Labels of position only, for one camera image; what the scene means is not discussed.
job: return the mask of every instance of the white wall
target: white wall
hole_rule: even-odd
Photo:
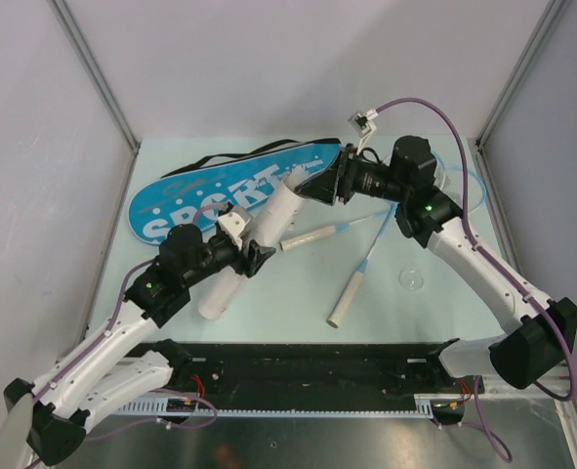
[[[487,154],[524,271],[555,298],[577,303],[577,2]]]
[[[346,134],[417,95],[475,136],[548,0],[69,0],[143,137]],[[382,133],[443,133],[424,109]]]
[[[0,423],[79,331],[130,161],[47,2],[0,2]]]

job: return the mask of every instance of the gray wall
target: gray wall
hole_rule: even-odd
[[[131,160],[47,2],[0,2],[0,424],[79,332]]]
[[[577,303],[577,1],[487,155],[524,272],[555,298]]]

